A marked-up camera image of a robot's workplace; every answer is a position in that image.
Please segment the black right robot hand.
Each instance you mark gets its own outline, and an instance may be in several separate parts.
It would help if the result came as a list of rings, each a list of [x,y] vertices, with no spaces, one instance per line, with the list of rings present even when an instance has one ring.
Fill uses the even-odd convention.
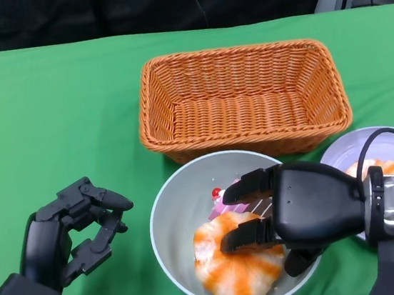
[[[243,175],[229,186],[225,205],[272,200],[272,214],[240,224],[221,240],[224,254],[242,254],[284,245],[285,272],[297,277],[335,241],[365,228],[363,186],[326,164],[298,161]]]

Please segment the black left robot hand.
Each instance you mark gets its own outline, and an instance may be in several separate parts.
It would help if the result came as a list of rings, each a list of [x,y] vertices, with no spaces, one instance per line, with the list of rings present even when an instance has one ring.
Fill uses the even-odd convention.
[[[56,194],[56,199],[33,213],[27,222],[21,253],[22,276],[56,291],[88,275],[111,256],[111,242],[125,233],[123,213],[133,202],[83,177]],[[70,231],[92,223],[101,227],[94,239],[72,247]]]

